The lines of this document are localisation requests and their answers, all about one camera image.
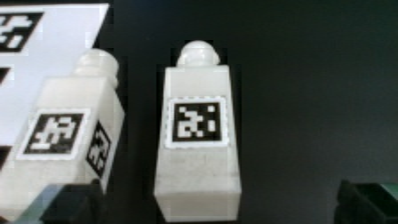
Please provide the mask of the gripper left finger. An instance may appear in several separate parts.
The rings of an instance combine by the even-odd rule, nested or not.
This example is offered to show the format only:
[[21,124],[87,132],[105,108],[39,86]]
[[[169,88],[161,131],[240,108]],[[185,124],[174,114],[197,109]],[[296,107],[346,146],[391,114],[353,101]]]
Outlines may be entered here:
[[103,224],[105,192],[99,180],[51,184],[35,197],[16,224]]

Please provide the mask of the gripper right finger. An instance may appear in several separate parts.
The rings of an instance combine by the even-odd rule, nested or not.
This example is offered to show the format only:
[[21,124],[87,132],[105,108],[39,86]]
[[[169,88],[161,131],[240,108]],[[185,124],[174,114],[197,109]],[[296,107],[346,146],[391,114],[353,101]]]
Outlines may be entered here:
[[398,224],[398,183],[341,181],[336,224]]

